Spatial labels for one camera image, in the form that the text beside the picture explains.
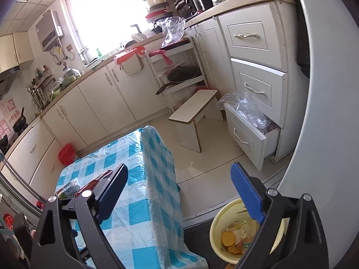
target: frying pan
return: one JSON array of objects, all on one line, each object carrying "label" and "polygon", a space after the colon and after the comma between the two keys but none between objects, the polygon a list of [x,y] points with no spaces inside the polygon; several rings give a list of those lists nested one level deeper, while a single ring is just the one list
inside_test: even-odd
[{"label": "frying pan", "polygon": [[21,117],[18,120],[16,120],[15,124],[13,125],[13,130],[16,133],[20,132],[21,129],[26,124],[26,117],[24,116],[24,109],[25,109],[25,107],[23,107],[22,110],[21,110]]},{"label": "frying pan", "polygon": [[167,79],[170,81],[170,83],[164,84],[157,91],[156,95],[161,94],[168,86],[177,85],[197,77],[199,73],[200,70],[198,67],[192,65],[187,65],[184,67],[178,66],[168,74]]}]

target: range hood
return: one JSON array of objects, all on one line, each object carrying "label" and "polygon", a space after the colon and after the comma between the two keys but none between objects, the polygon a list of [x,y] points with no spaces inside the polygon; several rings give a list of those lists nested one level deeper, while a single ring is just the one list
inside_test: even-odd
[{"label": "range hood", "polygon": [[0,73],[0,100],[10,90],[19,71],[20,67],[17,65],[14,68]]}]

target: plastic tablecloth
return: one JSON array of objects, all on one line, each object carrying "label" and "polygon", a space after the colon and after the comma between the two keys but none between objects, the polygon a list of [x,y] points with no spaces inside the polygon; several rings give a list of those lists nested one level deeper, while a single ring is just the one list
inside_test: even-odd
[{"label": "plastic tablecloth", "polygon": [[[101,228],[127,269],[208,268],[184,244],[173,157],[156,129],[138,129],[74,162],[60,174],[56,191],[74,178],[83,185],[124,163],[129,179]],[[78,222],[76,242],[85,247]]]}]

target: drawer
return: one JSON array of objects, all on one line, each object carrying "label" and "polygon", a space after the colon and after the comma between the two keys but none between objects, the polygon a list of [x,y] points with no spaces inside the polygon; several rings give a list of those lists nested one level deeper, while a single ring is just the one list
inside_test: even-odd
[{"label": "drawer", "polygon": [[57,181],[65,168],[58,158],[61,149],[60,144],[56,140],[53,141],[30,182],[30,187],[45,199],[54,194]]},{"label": "drawer", "polygon": [[285,40],[275,2],[219,17],[230,56],[287,71]]},{"label": "drawer", "polygon": [[263,135],[248,120],[237,115],[234,108],[229,107],[225,112],[230,135],[261,171],[264,160],[277,149],[280,127]]},{"label": "drawer", "polygon": [[28,184],[53,140],[54,137],[45,124],[39,120],[8,158],[16,172]]},{"label": "drawer", "polygon": [[232,58],[236,88],[252,95],[259,109],[283,127],[288,76],[276,69]]}]

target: open drawer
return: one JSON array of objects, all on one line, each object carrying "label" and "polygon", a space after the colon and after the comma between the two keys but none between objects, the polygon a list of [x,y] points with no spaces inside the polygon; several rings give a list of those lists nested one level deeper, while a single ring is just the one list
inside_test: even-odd
[{"label": "open drawer", "polygon": [[261,171],[263,162],[277,149],[280,127],[263,135],[247,119],[240,117],[233,107],[226,110],[228,129],[231,136]]}]

